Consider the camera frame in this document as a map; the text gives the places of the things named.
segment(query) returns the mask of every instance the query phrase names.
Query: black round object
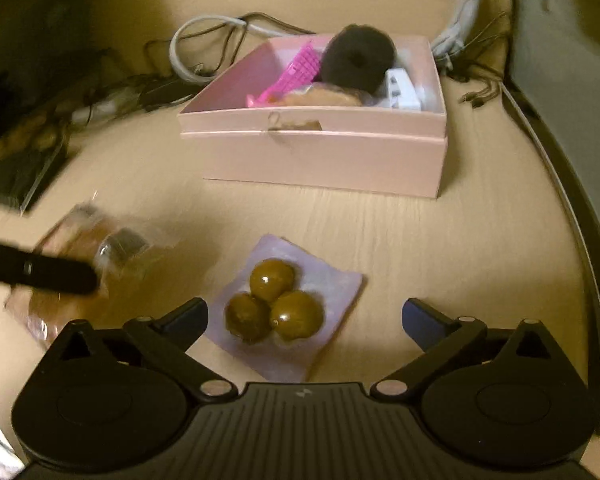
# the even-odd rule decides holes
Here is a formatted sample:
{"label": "black round object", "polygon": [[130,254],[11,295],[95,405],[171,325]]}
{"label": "black round object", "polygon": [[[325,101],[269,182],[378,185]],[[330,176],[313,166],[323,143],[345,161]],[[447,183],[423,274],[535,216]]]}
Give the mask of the black round object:
{"label": "black round object", "polygon": [[320,79],[341,88],[374,94],[394,62],[394,42],[384,32],[368,25],[349,25],[327,45]]}
{"label": "black round object", "polygon": [[497,467],[540,467],[567,458],[590,438],[592,413],[584,384],[549,359],[460,368],[422,397],[424,423],[440,441]]}
{"label": "black round object", "polygon": [[184,393],[164,375],[78,358],[32,376],[11,421],[35,460],[54,468],[105,472],[159,452],[186,416]]}

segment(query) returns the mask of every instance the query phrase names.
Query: brown ball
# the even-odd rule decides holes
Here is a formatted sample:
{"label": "brown ball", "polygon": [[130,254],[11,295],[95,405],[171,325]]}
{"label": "brown ball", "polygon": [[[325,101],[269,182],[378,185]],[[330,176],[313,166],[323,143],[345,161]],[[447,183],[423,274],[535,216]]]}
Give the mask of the brown ball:
{"label": "brown ball", "polygon": [[249,278],[251,293],[267,303],[271,303],[284,292],[294,287],[296,272],[282,260],[270,259],[257,264]]}
{"label": "brown ball", "polygon": [[282,339],[304,339],[320,330],[324,323],[324,309],[311,295],[293,290],[274,302],[269,320]]}
{"label": "brown ball", "polygon": [[240,292],[224,308],[224,322],[226,329],[245,343],[257,343],[271,332],[269,305]]}

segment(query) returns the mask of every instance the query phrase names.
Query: purple cloth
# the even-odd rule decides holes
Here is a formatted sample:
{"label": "purple cloth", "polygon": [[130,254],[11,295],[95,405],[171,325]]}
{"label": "purple cloth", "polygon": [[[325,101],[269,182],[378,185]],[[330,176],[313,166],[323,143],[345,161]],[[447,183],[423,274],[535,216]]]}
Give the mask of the purple cloth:
{"label": "purple cloth", "polygon": [[[234,294],[249,290],[253,267],[268,258],[291,263],[299,274],[296,288],[320,299],[325,319],[314,336],[286,344],[272,333],[264,341],[247,345],[226,330],[224,307]],[[362,274],[334,269],[282,238],[264,235],[249,254],[244,268],[209,304],[209,324],[205,335],[267,381],[301,383],[306,380],[318,352],[333,337],[361,284]]]}

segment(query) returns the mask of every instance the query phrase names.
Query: pink storage box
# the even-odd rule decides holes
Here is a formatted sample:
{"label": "pink storage box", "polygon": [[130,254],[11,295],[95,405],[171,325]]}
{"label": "pink storage box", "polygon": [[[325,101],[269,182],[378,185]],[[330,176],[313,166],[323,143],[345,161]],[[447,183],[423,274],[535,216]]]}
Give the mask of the pink storage box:
{"label": "pink storage box", "polygon": [[429,42],[394,36],[422,111],[381,107],[246,108],[311,39],[273,38],[226,70],[178,115],[202,155],[203,177],[435,198],[446,153],[446,111]]}

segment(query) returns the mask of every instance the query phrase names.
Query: white cable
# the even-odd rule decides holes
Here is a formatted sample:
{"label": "white cable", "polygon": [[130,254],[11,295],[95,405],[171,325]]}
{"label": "white cable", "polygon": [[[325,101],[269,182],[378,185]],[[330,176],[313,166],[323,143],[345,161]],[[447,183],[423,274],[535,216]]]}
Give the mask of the white cable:
{"label": "white cable", "polygon": [[480,0],[459,0],[456,13],[448,27],[432,42],[431,48],[436,60],[450,63],[450,56],[462,50],[471,32]]}
{"label": "white cable", "polygon": [[171,67],[173,67],[173,71],[187,83],[206,84],[213,81],[213,79],[215,78],[215,76],[202,76],[196,74],[195,72],[192,72],[186,67],[186,65],[182,62],[180,56],[178,55],[178,43],[180,42],[180,37],[182,36],[182,33],[194,23],[204,22],[206,20],[218,20],[220,22],[237,25],[238,27],[246,27],[247,31],[249,32],[257,32],[270,38],[290,36],[290,34],[287,34],[286,32],[280,32],[279,30],[271,30],[269,28],[259,27],[257,25],[253,25],[253,23],[245,22],[244,20],[240,20],[239,18],[232,18],[231,16],[204,14],[203,16],[196,16],[195,18],[191,18],[188,22],[184,23],[176,31],[176,33],[173,35],[173,38],[171,38],[171,43],[169,44],[169,61],[171,63]]}

